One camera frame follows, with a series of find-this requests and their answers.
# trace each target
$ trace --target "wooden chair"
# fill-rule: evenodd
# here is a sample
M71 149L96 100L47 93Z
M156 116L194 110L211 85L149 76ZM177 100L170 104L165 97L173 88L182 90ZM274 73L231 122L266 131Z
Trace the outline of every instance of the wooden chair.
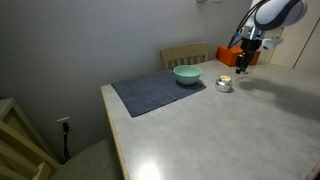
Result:
M0 179L121 179L106 140L60 165L14 99L0 100Z
M208 61L208 44L197 42L180 44L160 49L163 69L173 69L179 65L191 65Z

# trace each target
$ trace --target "gray cloth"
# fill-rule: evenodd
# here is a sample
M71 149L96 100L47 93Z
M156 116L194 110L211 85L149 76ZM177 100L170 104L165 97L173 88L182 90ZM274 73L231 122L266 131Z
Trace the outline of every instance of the gray cloth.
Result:
M111 84L132 117L189 96L206 88L203 84L182 85L172 70L143 75Z

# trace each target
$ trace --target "gray wall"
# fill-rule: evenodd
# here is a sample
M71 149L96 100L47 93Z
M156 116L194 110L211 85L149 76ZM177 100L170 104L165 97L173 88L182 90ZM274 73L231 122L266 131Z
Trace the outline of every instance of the gray wall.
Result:
M161 69L159 48L228 43L251 0L1 0L0 96L14 97L63 159L108 137L100 86Z

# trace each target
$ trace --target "bowl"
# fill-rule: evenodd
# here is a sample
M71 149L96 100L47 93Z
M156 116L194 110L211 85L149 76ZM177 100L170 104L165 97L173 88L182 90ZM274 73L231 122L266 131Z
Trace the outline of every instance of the bowl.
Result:
M184 85L191 85L199 80L202 70L196 66L181 65L173 69L176 80Z

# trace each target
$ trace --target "cable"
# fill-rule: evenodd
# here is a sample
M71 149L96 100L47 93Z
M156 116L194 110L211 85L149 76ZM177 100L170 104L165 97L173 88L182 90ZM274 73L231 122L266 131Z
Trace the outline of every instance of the cable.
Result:
M242 41L242 39L239 39L239 40L237 40L236 42L232 43L232 46L231 46L231 47L235 46L235 45L238 44L238 42L240 42L240 41Z
M231 37L231 40L228 44L228 49L230 49L231 47L233 47L236 43L238 43L239 41L237 41L236 43L233 43L233 41L235 40L236 37L238 37L240 35L240 29L245 25L245 23L247 22L247 20L250 18L250 16L257 10L259 9L264 3L266 3L269 0L262 0L260 2L258 2L257 4L255 4L252 8L250 8L250 10L245 14L245 16L242 18L241 22L239 23L236 32L234 33L234 35Z
M63 126L63 139L64 139L64 157L66 158L66 160L62 163L66 163L67 161L69 161L71 159L71 156L69 154L69 151L68 151L68 132L69 132L69 129L70 129L70 126L68 125L67 122L64 122L62 124Z

